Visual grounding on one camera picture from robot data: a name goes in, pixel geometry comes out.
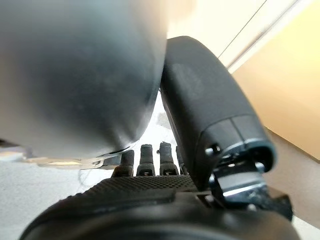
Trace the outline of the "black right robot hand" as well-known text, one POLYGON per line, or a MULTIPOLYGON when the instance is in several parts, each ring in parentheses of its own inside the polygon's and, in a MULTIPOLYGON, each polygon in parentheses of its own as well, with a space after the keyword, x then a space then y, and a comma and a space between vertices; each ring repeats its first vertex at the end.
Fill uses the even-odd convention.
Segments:
POLYGON ((276 148, 223 64, 199 41, 168 40, 160 92, 177 142, 133 152, 111 178, 50 206, 23 240, 297 240, 287 194, 263 177, 276 148))

